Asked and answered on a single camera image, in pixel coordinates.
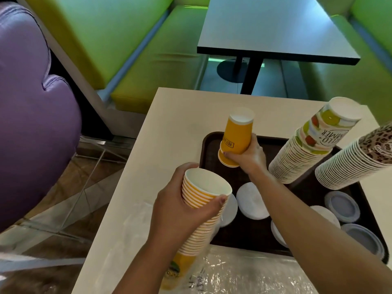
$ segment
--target purple cushion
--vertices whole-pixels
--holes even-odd
[[[0,3],[0,231],[41,201],[79,141],[78,104],[50,64],[32,14]]]

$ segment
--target table surface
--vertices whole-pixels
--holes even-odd
[[[347,65],[360,59],[316,0],[211,0],[198,53]]]
[[[111,293],[142,245],[124,240],[124,223],[131,206],[137,202],[153,204],[178,165],[199,162],[203,138],[208,133],[224,131],[233,108],[249,107],[256,113],[253,125],[256,134],[290,138],[323,105],[320,101],[159,88],[72,293]],[[362,107],[364,119],[340,141],[340,147],[378,127],[369,109]],[[389,249],[392,249],[391,177],[392,168],[361,182]],[[138,235],[148,233],[145,226],[141,229],[144,231]],[[112,249],[121,245],[126,246],[127,253],[118,259],[111,257]],[[109,283],[111,291],[100,289],[102,284]]]

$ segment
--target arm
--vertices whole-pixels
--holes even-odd
[[[387,266],[268,172],[255,134],[244,154],[225,155],[257,186],[276,227],[319,293],[392,292]]]
[[[214,198],[201,208],[191,208],[181,197],[185,171],[197,163],[179,166],[154,203],[148,239],[137,253],[113,294],[158,293],[162,278],[177,250],[199,227],[220,211],[227,196]]]

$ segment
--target green cushion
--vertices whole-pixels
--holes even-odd
[[[329,15],[347,15],[354,0],[317,0]]]
[[[208,56],[197,54],[206,9],[177,6],[111,94],[119,110],[147,113],[159,87],[198,89]]]
[[[208,7],[210,0],[174,0],[177,5],[194,5]]]
[[[356,0],[351,13],[392,54],[392,0]]]
[[[94,89],[102,89],[173,0],[26,0]]]
[[[329,101],[337,96],[348,97],[368,105],[379,123],[392,119],[391,74],[344,17],[332,20],[361,59],[356,66],[301,62],[309,98]]]

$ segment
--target plastic tray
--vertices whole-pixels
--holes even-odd
[[[223,132],[213,132],[204,138],[200,167],[217,173],[225,178],[233,188],[233,194],[236,195],[238,188],[250,180],[241,168],[229,168],[219,161],[218,150],[222,138]],[[287,142],[287,139],[285,138],[264,136],[258,136],[257,140],[264,149],[267,165],[271,163],[272,159]],[[334,148],[332,153],[324,160],[308,170],[295,182],[287,185],[287,187],[307,205],[325,206],[324,197],[330,190],[323,187],[317,181],[314,169],[320,163],[339,151],[339,148]],[[386,264],[389,259],[388,247],[386,246],[384,237],[381,234],[380,228],[377,225],[360,183],[352,184],[351,186],[341,189],[341,191],[350,195],[360,207],[361,216],[355,223],[368,228],[381,240],[385,249],[385,257],[382,261]],[[273,236],[271,231],[271,217],[262,220],[252,220],[245,217],[240,211],[237,212],[237,216],[231,224],[219,230],[211,241],[211,244],[292,256],[290,250],[279,244]]]

